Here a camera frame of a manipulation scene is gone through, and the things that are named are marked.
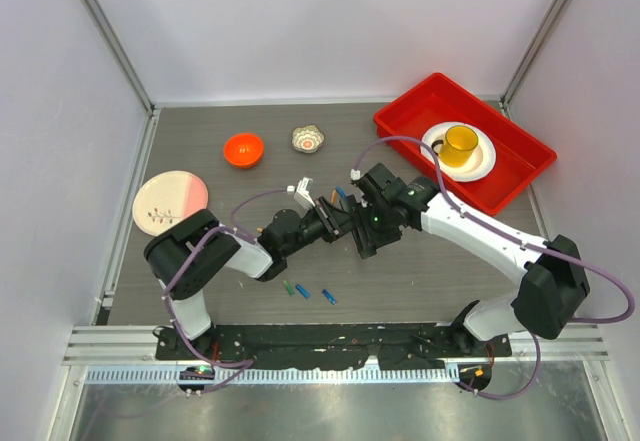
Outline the black remote control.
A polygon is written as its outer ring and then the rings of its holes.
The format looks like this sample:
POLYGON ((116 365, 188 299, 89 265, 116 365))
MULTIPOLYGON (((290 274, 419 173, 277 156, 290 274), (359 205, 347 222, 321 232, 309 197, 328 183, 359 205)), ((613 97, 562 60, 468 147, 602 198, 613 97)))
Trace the black remote control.
POLYGON ((341 209, 350 216, 352 225, 351 235, 359 256, 362 259, 373 257, 377 251, 366 225, 365 208, 356 201, 354 195, 341 198, 340 206, 341 209))

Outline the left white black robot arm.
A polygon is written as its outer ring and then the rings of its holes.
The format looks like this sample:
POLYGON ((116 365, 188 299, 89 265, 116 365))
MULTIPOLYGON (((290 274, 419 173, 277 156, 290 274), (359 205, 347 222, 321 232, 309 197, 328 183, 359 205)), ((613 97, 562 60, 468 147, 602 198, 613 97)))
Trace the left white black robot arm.
POLYGON ((203 289, 217 273, 231 269, 266 282, 287 266, 287 259, 318 240, 332 243, 354 229, 356 198, 337 206, 320 197, 304 216, 278 211, 255 239, 225 226, 201 209, 155 237, 143 255, 161 283, 176 339, 165 347, 180 349, 190 359, 205 358, 213 346, 213 323, 203 289))

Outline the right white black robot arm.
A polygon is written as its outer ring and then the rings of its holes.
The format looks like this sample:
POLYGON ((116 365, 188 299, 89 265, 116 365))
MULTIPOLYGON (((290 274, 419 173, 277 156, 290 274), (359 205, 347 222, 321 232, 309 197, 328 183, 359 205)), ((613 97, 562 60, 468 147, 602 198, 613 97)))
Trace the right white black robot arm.
POLYGON ((462 204, 428 177, 405 183, 378 163, 354 181, 361 195, 340 198, 353 220, 359 254, 368 258, 411 228, 446 239, 492 265, 515 285, 511 293, 469 303, 451 324, 457 352, 472 356, 498 335, 528 331, 553 340, 573 318, 590 286, 574 262, 576 244, 520 233, 462 204))

